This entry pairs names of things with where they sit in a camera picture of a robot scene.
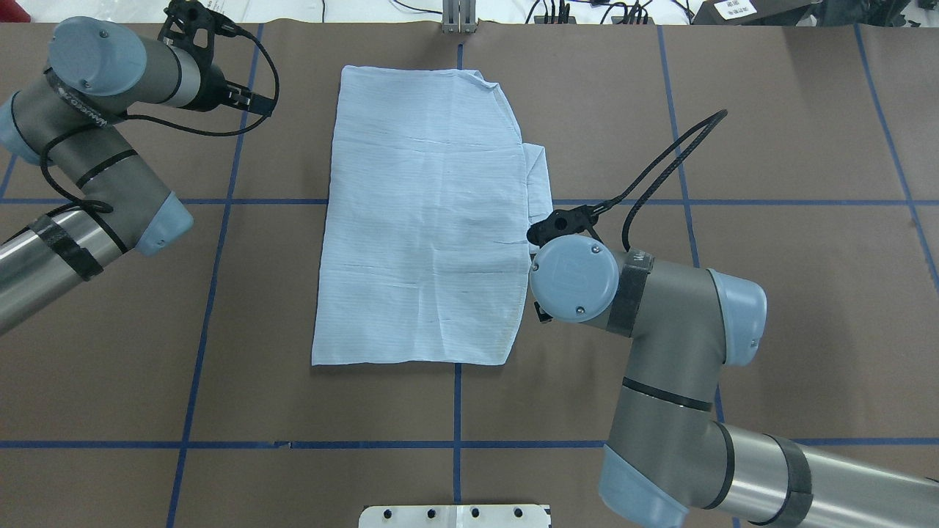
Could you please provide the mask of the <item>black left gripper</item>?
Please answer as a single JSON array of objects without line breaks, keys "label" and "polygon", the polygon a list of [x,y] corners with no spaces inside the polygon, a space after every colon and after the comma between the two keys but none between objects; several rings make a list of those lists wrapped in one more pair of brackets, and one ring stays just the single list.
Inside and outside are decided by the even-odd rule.
[{"label": "black left gripper", "polygon": [[228,81],[220,67],[210,66],[201,73],[197,93],[197,111],[212,111],[224,105],[247,110],[255,116],[271,117],[277,104],[277,95],[269,98],[248,90],[248,87]]}]

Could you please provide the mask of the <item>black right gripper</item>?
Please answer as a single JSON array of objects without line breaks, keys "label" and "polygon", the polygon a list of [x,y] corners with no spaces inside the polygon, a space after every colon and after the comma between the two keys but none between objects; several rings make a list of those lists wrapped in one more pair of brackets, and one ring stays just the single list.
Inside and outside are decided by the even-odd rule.
[{"label": "black right gripper", "polygon": [[540,323],[545,324],[552,320],[552,315],[547,314],[547,312],[544,311],[539,303],[534,303],[534,311],[536,311],[536,315]]}]

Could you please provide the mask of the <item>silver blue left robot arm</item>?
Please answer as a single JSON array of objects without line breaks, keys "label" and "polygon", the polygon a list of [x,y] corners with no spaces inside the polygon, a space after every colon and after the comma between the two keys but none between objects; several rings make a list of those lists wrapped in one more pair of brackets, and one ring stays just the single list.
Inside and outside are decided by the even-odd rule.
[{"label": "silver blue left robot arm", "polygon": [[255,45],[256,34],[197,1],[172,1],[154,39],[126,26],[74,16],[54,27],[43,76],[2,105],[2,146],[38,167],[63,204],[2,244],[2,331],[7,333],[130,251],[154,255],[194,225],[194,217],[117,129],[151,122],[138,103],[187,111],[226,107],[263,123],[278,104],[225,77],[214,62],[216,37]]}]

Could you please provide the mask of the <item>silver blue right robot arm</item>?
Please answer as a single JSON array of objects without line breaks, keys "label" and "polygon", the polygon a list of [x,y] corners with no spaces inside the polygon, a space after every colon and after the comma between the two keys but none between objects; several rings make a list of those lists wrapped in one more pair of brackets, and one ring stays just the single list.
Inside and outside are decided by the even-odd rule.
[{"label": "silver blue right robot arm", "polygon": [[527,238],[541,317],[631,341],[598,482],[613,513],[643,527],[681,527],[692,509],[755,527],[938,524],[933,479],[712,417],[722,369],[748,364],[760,345],[760,285],[587,236]]}]

